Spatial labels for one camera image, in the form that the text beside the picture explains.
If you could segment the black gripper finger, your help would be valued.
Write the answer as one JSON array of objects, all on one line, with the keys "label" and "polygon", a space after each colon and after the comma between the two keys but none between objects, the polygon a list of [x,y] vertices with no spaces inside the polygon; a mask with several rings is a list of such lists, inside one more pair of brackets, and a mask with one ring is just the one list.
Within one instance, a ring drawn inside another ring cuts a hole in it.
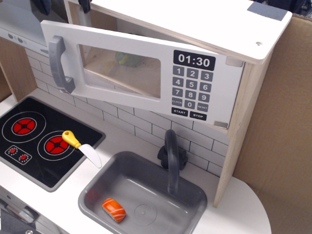
[{"label": "black gripper finger", "polygon": [[91,10],[91,0],[78,0],[78,3],[82,7],[85,14]]},{"label": "black gripper finger", "polygon": [[50,0],[31,0],[35,7],[44,15],[49,15],[52,3]]}]

